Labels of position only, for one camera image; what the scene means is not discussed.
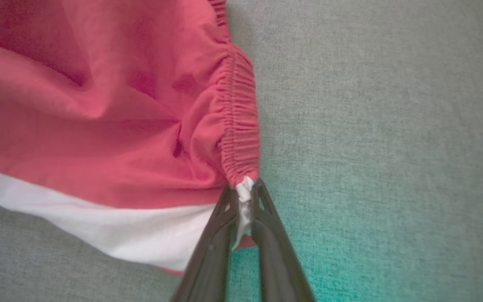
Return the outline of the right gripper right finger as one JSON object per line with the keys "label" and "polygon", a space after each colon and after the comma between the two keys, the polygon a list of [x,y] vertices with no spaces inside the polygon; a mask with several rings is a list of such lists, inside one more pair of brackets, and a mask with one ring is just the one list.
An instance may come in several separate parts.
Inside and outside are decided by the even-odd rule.
{"label": "right gripper right finger", "polygon": [[259,250],[261,301],[315,302],[316,297],[261,178],[255,182],[251,195],[251,237]]}

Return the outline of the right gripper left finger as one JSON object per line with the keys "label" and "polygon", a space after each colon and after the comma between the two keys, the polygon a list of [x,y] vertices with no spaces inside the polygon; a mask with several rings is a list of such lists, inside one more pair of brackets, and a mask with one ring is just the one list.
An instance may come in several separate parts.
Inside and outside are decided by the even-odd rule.
{"label": "right gripper left finger", "polygon": [[236,238],[237,193],[226,185],[194,249],[171,302],[224,302],[229,256]]}

